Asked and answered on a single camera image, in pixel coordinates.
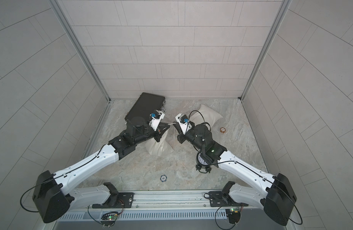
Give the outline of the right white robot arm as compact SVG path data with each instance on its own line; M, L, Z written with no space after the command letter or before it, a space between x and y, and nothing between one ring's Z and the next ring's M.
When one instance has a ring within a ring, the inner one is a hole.
M273 175L259 170L239 159L226 147L213 140L205 124L174 124L180 143L185 141L198 151L196 169L210 173L212 167L225 170L238 177L249 187L228 182L222 190L222 201L227 206L247 204L263 209L274 222L286 226L293 210L297 209L296 194L289 179L281 174Z

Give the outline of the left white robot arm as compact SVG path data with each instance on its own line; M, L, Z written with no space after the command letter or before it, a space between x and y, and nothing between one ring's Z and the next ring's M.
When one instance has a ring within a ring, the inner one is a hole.
M129 208L131 205L119 195L112 183L84 189L77 189L77 186L135 151L138 144L150 139L159 142L169 128L170 125L161 119L152 118L146 122L142 117L135 117L127 121L124 131L92 155L55 173L44 171L32 188L36 212L44 223L51 223L67 211L87 205L100 209Z

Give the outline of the cream cloth bag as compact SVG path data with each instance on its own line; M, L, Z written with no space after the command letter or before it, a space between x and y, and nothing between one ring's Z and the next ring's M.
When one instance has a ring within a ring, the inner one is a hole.
M163 154L171 154L174 150L171 145L166 141L168 130L163 134L159 142L154 138L145 142L145 148L150 155L161 156Z
M199 125L205 121L212 127L219 119L222 118L222 115L204 104L201 105L199 112L200 114L196 112L190 117L191 122L195 125Z

